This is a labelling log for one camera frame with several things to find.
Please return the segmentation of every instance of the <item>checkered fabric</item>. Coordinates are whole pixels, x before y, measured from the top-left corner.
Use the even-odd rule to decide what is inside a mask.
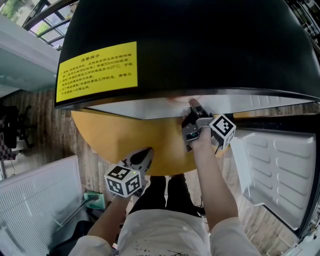
[[[0,129],[5,126],[4,121],[0,120]],[[12,149],[5,145],[5,135],[0,133],[0,160],[15,160],[17,153],[12,152]]]

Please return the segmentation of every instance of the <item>wooden table top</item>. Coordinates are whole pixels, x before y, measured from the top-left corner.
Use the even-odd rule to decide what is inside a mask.
[[[148,175],[170,176],[196,168],[193,152],[185,150],[181,118],[137,120],[79,111],[73,111],[72,117],[86,142],[111,163],[131,151],[152,147],[154,158]]]

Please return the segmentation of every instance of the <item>person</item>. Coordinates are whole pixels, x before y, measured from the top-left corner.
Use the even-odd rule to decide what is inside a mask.
[[[191,147],[207,224],[193,205],[184,174],[151,176],[150,186],[133,206],[119,234],[120,256],[259,256],[238,217],[238,207],[219,170],[211,130],[203,128]],[[116,197],[69,256],[110,256],[130,198]]]

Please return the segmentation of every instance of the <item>hand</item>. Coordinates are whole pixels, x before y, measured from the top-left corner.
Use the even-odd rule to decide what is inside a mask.
[[[193,150],[198,150],[203,147],[210,146],[211,145],[211,129],[209,127],[203,127],[200,130],[200,136],[198,139],[192,141],[190,143],[190,146],[192,147]]]

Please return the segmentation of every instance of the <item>leg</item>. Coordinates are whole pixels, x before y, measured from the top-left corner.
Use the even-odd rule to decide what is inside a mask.
[[[134,204],[129,214],[132,214],[139,210],[166,208],[166,177],[151,176],[150,182],[150,186],[145,190],[144,194]]]
[[[175,175],[169,180],[166,209],[199,217],[191,201],[184,174]]]

